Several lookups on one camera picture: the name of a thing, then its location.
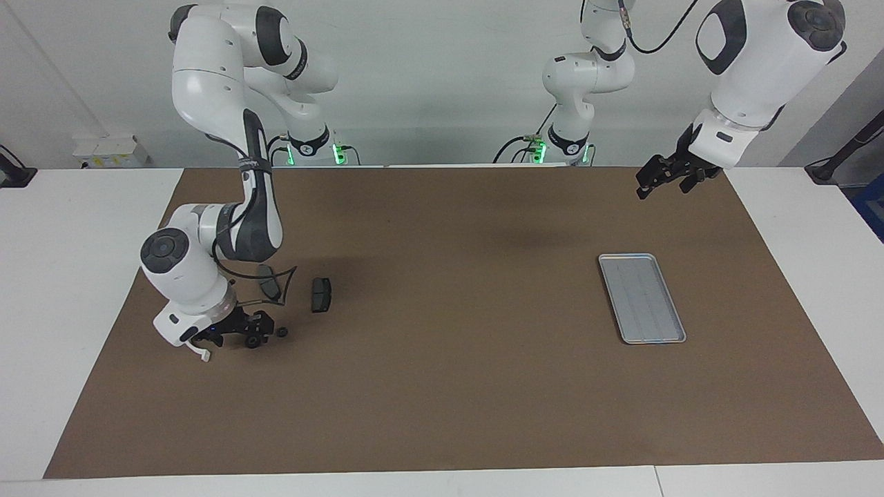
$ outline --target robotic arm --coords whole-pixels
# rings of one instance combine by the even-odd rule
[[[670,157],[638,173],[638,196],[684,178],[682,192],[734,167],[822,69],[847,50],[839,0],[721,0],[697,33],[697,50],[719,76],[708,106]]]
[[[242,333],[257,347],[274,326],[262,311],[245,313],[216,264],[264,262],[283,240],[266,134],[247,107],[245,87],[279,108],[293,142],[312,144],[299,153],[317,157],[330,148],[331,134],[308,93],[330,91],[338,76],[331,61],[308,54],[287,18],[266,5],[187,5],[172,16],[169,37],[175,108],[212,141],[236,150],[245,194],[243,203],[182,205],[141,248],[141,268],[169,299],[154,326],[173,346],[187,345],[208,361],[209,351],[193,340],[220,347],[223,334]]]
[[[626,2],[629,8],[634,3]],[[592,44],[591,50],[553,58],[544,69],[544,87],[556,99],[551,124],[545,130],[545,141],[551,145],[546,162],[579,164],[595,117],[595,108],[586,98],[622,90],[636,73],[617,0],[588,0],[581,30]]]

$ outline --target green light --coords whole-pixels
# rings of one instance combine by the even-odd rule
[[[334,160],[338,165],[347,163],[347,153],[341,150],[337,143],[333,143],[331,148],[334,150]]]
[[[540,148],[534,150],[534,164],[542,164],[546,159],[546,143],[539,141],[537,144]]]

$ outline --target rectangular metal tray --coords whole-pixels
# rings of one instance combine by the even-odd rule
[[[657,258],[651,254],[598,257],[623,341],[628,344],[682,343],[687,336]]]

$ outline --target brown mat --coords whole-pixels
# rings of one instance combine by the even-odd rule
[[[641,203],[634,174],[278,171],[289,338],[201,363],[153,330],[140,275],[45,477],[884,458],[728,181]],[[191,170],[171,206],[240,196]],[[620,341],[596,258],[632,251],[686,343]]]

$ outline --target white table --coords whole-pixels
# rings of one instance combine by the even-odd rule
[[[0,495],[884,494],[884,462],[39,481],[180,174],[42,171],[0,190]],[[881,437],[884,245],[802,170],[728,177]]]

